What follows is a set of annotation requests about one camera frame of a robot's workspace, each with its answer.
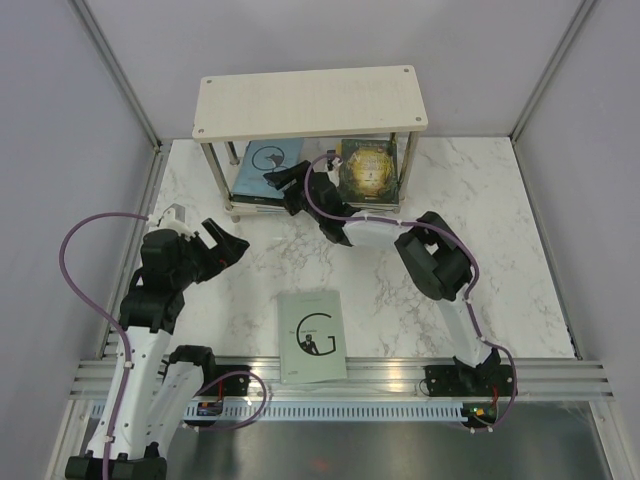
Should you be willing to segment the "dark Wuthering Heights book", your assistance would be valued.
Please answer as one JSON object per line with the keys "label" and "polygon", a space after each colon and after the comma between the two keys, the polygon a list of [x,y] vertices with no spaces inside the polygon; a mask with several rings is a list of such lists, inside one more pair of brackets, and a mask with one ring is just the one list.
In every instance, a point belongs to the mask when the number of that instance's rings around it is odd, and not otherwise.
{"label": "dark Wuthering Heights book", "polygon": [[231,200],[233,202],[239,202],[239,203],[250,204],[250,205],[260,205],[260,206],[269,206],[269,207],[284,206],[284,199],[281,197],[273,198],[268,196],[242,195],[242,194],[232,193]]}

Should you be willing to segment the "light blue cat cover book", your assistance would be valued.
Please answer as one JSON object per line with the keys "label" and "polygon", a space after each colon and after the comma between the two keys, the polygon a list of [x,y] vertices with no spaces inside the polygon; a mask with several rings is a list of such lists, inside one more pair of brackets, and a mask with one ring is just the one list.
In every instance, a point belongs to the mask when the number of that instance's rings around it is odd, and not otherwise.
{"label": "light blue cat cover book", "polygon": [[271,187],[264,175],[295,166],[303,144],[303,138],[250,141],[231,189],[232,194],[249,199],[281,200],[282,193]]}

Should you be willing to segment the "purple galaxy cover book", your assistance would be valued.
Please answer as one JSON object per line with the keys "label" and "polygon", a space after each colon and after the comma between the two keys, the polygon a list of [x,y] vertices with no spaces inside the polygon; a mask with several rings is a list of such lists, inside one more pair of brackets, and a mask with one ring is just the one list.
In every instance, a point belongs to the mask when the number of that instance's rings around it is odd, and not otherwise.
{"label": "purple galaxy cover book", "polygon": [[356,204],[357,208],[361,208],[371,212],[394,212],[399,213],[401,211],[401,204],[395,203],[379,203],[379,202],[359,202]]}

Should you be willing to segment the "dark green hardcover book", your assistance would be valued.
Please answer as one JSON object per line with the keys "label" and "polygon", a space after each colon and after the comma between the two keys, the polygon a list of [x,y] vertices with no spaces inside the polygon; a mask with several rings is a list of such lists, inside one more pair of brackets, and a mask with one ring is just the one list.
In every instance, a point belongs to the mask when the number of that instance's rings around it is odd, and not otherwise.
{"label": "dark green hardcover book", "polygon": [[399,202],[397,145],[389,140],[343,139],[338,191],[352,205]]}

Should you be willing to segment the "pale green thin book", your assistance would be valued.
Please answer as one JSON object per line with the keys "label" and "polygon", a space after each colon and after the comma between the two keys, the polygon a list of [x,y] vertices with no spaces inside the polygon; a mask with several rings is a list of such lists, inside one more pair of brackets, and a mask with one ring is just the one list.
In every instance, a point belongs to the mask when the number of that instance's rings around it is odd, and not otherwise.
{"label": "pale green thin book", "polygon": [[277,314],[282,383],[300,385],[347,377],[344,322],[337,291],[281,293]]}

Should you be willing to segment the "blue ocean Jules Verne book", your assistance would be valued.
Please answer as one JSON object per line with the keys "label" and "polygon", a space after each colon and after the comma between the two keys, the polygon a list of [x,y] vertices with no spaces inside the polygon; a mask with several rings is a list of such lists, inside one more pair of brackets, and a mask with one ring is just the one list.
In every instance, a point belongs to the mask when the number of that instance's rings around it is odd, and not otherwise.
{"label": "blue ocean Jules Verne book", "polygon": [[281,214],[285,213],[286,209],[278,205],[232,202],[229,212],[231,215]]}

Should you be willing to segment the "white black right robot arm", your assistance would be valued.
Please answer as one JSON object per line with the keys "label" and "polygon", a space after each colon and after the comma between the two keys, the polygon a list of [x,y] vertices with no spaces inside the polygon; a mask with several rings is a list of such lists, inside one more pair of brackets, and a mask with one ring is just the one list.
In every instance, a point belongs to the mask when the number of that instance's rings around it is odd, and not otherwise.
{"label": "white black right robot arm", "polygon": [[315,171],[309,161],[267,173],[264,179],[282,193],[290,215],[309,214],[330,242],[398,253],[416,288],[439,308],[454,343],[451,364],[425,369],[429,395],[516,396],[512,355],[483,335],[470,303],[478,263],[441,216],[428,211],[405,221],[353,207],[342,200],[329,174]]}

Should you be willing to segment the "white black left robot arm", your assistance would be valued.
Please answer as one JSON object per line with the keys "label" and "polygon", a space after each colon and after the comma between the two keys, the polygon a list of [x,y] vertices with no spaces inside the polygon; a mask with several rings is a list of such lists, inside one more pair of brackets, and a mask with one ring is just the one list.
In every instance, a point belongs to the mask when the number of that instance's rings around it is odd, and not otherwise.
{"label": "white black left robot arm", "polygon": [[187,406],[196,394],[209,394],[218,385],[211,348],[166,350],[185,290],[235,265],[250,244],[206,219],[202,226],[215,242],[208,247],[174,209],[157,225],[142,240],[141,265],[119,317],[98,311],[119,335],[117,361],[99,425],[86,452],[68,459],[68,479],[165,478],[167,451]]}

